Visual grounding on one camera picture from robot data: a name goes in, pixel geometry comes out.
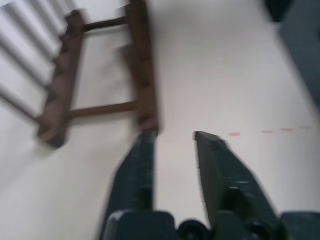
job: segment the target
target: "white floor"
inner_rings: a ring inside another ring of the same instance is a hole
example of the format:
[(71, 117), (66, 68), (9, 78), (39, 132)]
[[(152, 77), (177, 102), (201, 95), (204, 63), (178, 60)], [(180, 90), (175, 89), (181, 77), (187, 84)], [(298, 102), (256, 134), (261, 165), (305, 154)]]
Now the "white floor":
[[(77, 4), (87, 9), (88, 22), (121, 14), (116, 0)], [(171, 212), (177, 224), (187, 218), (208, 223), (193, 142), (194, 131), (205, 131), (224, 138), (254, 171), (278, 213), (320, 211), (319, 117), (257, 1), (149, 4), (162, 120), (156, 145), (157, 209)], [(17, 37), (5, 18), (1, 11), (0, 33), (10, 30), (13, 44), (49, 80), (52, 66)], [(56, 50), (48, 33), (41, 34)], [(128, 74), (117, 55), (125, 42), (121, 29), (87, 40), (74, 108), (131, 99)], [(40, 113), (45, 95), (3, 54), (0, 61), (1, 86)], [(0, 239), (93, 240), (113, 171), (138, 134), (134, 119), (118, 114), (77, 120), (68, 143), (53, 151), (37, 141), (32, 123), (2, 102)]]

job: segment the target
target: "white surface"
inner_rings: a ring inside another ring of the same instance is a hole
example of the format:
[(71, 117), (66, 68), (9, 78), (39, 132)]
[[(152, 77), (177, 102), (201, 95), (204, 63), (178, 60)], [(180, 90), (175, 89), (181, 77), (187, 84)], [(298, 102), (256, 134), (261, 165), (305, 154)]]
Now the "white surface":
[[(87, 9), (88, 22), (113, 18), (121, 6), (116, 0), (78, 5)], [(228, 141), (278, 212), (320, 211), (319, 121), (257, 2), (158, 0), (150, 6), (163, 125), (156, 145), (156, 207), (171, 212), (177, 223), (207, 223), (192, 140), (194, 131), (205, 131)], [(13, 27), (0, 22), (1, 33), (10, 29), (17, 41)], [(121, 30), (87, 39), (75, 108), (131, 98), (116, 52), (124, 42)], [(30, 47), (22, 49), (49, 79), (51, 66)], [(1, 86), (39, 113), (45, 96), (4, 56), (0, 61)], [(0, 239), (94, 239), (113, 171), (137, 135), (134, 116), (79, 120), (57, 151), (37, 142), (36, 127), (4, 103), (0, 120)]]

